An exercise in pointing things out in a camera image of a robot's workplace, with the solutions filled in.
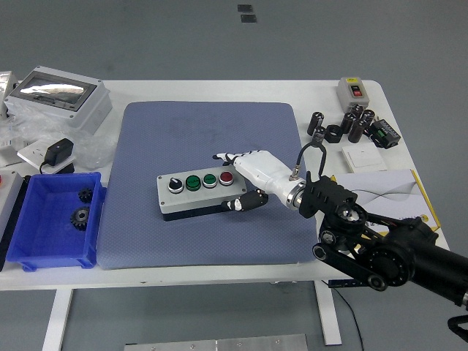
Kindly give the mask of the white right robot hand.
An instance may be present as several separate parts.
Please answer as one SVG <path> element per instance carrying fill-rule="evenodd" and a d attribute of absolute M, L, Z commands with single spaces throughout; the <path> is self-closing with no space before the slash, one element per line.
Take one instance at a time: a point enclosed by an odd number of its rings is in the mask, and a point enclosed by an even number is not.
<path fill-rule="evenodd" d="M 249 151 L 241 154 L 220 153 L 213 155 L 225 165 L 232 165 L 255 190 L 247 192 L 234 200 L 222 202 L 222 207 L 230 211 L 250 211 L 265 205 L 269 195 L 276 195 L 289 209 L 301 205 L 306 181 L 299 176 L 301 164 L 290 169 L 269 151 Z"/>

